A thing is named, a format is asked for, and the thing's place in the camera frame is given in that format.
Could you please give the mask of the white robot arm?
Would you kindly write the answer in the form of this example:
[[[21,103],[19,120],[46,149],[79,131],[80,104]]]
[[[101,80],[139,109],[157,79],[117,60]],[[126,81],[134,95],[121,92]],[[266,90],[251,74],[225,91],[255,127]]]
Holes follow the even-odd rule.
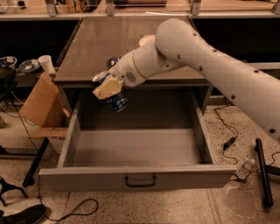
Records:
[[[210,46],[191,24],[164,21],[154,35],[104,73],[93,94],[107,99],[156,74],[188,66],[204,76],[272,138],[280,138],[280,80]]]

